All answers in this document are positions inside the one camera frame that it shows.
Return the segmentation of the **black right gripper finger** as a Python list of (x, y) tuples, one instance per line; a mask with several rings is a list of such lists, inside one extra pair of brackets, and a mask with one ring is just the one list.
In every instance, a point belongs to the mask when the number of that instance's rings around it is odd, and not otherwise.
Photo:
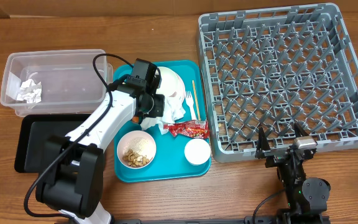
[(269, 145), (269, 142), (268, 142), (267, 137), (265, 135), (263, 127), (259, 128), (258, 136), (259, 136), (259, 138), (258, 138), (258, 141), (257, 141), (257, 150), (258, 151), (269, 151), (270, 150), (270, 145)]
[(303, 129), (299, 122), (294, 122), (293, 128), (297, 138), (309, 136), (309, 134)]

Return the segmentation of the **white napkin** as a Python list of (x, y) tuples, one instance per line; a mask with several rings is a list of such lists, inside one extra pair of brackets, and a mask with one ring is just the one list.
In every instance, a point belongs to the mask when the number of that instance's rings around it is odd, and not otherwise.
[(182, 119), (185, 115), (180, 100), (174, 97), (168, 97), (164, 100), (163, 116), (156, 118), (144, 118), (140, 124), (141, 129), (146, 129), (158, 126), (161, 135), (167, 134), (168, 129), (164, 128), (165, 124), (174, 124), (176, 120)]

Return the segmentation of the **orange carrot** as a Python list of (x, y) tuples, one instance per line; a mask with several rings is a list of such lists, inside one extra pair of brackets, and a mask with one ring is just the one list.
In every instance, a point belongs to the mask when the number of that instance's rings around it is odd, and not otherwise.
[(135, 116), (135, 117), (133, 117), (132, 120), (133, 120), (133, 122), (138, 122), (138, 121), (139, 121), (139, 118)]

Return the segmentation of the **red snack wrapper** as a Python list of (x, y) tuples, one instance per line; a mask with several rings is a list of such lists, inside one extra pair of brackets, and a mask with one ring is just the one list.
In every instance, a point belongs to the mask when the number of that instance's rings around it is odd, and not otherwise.
[(190, 120), (175, 124), (164, 124), (163, 128), (167, 129), (173, 137), (177, 135), (183, 135), (193, 139), (208, 139), (209, 137), (207, 121)]

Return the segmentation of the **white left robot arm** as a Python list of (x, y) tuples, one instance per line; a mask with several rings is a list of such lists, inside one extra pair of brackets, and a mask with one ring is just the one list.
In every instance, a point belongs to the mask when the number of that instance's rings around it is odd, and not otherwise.
[(157, 93), (161, 74), (157, 66), (137, 59), (132, 71), (112, 83), (103, 81), (106, 94), (97, 109), (66, 136), (48, 138), (42, 149), (41, 172), (27, 191), (54, 210), (52, 217), (70, 223), (114, 223), (101, 205), (105, 150), (117, 132), (133, 117), (161, 117), (164, 96)]

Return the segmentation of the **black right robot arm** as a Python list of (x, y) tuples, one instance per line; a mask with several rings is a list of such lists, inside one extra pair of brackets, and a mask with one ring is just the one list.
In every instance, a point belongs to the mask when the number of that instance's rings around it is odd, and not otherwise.
[[(259, 128), (255, 157), (265, 159), (266, 168), (275, 167), (283, 189), (264, 199), (255, 208), (252, 223), (329, 223), (329, 217), (322, 216), (327, 210), (331, 186), (328, 181), (316, 177), (307, 178), (303, 163), (316, 153), (317, 142), (301, 127), (294, 125), (295, 139), (281, 154), (272, 154), (263, 128)], [(280, 208), (276, 215), (258, 217), (260, 207), (270, 199), (285, 193), (288, 208)]]

